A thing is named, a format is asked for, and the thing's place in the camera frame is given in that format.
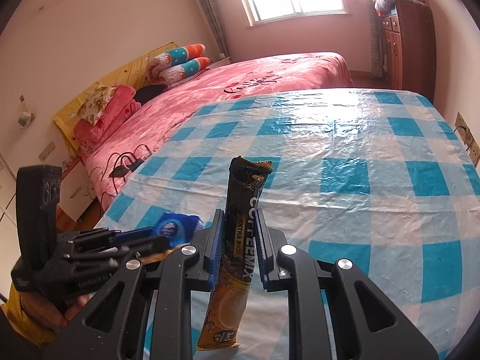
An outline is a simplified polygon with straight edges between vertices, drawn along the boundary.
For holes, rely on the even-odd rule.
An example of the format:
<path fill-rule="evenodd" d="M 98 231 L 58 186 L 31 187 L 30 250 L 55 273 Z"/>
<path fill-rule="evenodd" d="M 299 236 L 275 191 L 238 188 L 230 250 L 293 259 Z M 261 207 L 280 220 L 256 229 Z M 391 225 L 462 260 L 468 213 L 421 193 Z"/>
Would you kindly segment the person's hand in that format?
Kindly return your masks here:
<path fill-rule="evenodd" d="M 59 311 L 48 299 L 36 292 L 21 292 L 20 303 L 28 317 L 45 328 L 65 328 L 90 300 L 90 295 L 78 297 L 64 312 Z"/>

